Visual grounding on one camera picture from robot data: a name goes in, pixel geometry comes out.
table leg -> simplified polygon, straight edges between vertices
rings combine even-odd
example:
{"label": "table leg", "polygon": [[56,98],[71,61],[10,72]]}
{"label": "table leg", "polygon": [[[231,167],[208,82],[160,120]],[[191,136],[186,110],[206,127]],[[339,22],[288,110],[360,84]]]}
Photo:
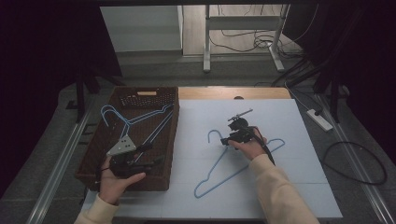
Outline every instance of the table leg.
{"label": "table leg", "polygon": [[290,5],[283,6],[283,10],[281,11],[281,14],[280,14],[279,23],[277,25],[274,39],[273,39],[273,42],[269,48],[271,56],[274,60],[275,66],[276,66],[276,70],[278,72],[285,71],[285,67],[283,66],[282,62],[280,61],[279,54],[277,52],[277,42],[279,41],[280,35],[282,34],[283,25],[285,24],[286,15],[288,14],[289,7],[290,7]]}

white board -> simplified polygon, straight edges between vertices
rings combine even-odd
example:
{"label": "white board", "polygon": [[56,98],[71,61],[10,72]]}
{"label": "white board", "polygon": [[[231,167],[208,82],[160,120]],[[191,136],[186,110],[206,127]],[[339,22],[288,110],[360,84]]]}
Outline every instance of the white board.
{"label": "white board", "polygon": [[[216,133],[228,137],[231,117],[249,109],[243,116],[258,126],[268,140],[281,138],[286,145],[273,153],[276,166],[285,170],[308,206],[318,218],[342,217],[332,190],[318,161],[308,132],[294,100],[180,100],[180,113],[170,188],[165,192],[133,192],[120,200],[117,217],[142,219],[262,219],[254,175],[246,169],[200,199],[194,197],[197,184],[206,178],[225,146]],[[275,148],[279,141],[268,147]],[[227,149],[209,181],[198,190],[205,192],[221,180],[247,166],[243,154]],[[91,206],[90,192],[83,209]]]}

person's right hand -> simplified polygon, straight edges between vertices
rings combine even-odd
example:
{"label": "person's right hand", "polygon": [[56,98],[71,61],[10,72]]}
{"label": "person's right hand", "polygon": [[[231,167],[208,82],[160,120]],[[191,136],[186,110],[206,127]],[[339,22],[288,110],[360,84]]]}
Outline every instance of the person's right hand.
{"label": "person's right hand", "polygon": [[118,204],[119,198],[126,188],[143,179],[146,174],[141,173],[132,175],[126,179],[116,178],[113,172],[109,169],[110,159],[111,157],[107,157],[102,165],[102,178],[100,183],[99,198],[101,198],[106,203],[116,205]]}
{"label": "person's right hand", "polygon": [[[256,136],[258,136],[259,138],[262,138],[262,135],[260,134],[258,128],[254,128],[254,134],[256,134]],[[266,138],[263,137],[262,141],[267,144]],[[241,150],[245,154],[245,156],[251,161],[257,156],[265,154],[265,151],[264,149],[262,149],[261,144],[255,138],[252,138],[246,143],[238,143],[233,140],[228,140],[228,144]]]}

black curtain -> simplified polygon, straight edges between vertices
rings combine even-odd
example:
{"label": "black curtain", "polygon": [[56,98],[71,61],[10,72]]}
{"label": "black curtain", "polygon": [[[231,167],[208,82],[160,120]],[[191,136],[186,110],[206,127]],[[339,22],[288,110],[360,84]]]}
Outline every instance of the black curtain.
{"label": "black curtain", "polygon": [[0,2],[1,195],[45,131],[60,90],[77,73],[94,77],[90,67],[120,76],[100,8],[55,2]]}
{"label": "black curtain", "polygon": [[396,163],[396,7],[375,1],[369,5],[343,50],[342,82],[347,103],[378,144]]}

sleeve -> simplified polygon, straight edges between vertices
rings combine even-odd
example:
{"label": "sleeve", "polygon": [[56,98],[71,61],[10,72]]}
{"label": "sleeve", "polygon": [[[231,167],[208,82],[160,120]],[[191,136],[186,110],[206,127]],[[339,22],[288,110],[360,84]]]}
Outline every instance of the sleeve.
{"label": "sleeve", "polygon": [[99,195],[96,195],[95,202],[88,210],[81,211],[75,224],[107,224],[111,223],[119,207],[104,202]]}
{"label": "sleeve", "polygon": [[249,168],[256,175],[259,201],[269,223],[319,223],[283,170],[266,154],[253,159]]}

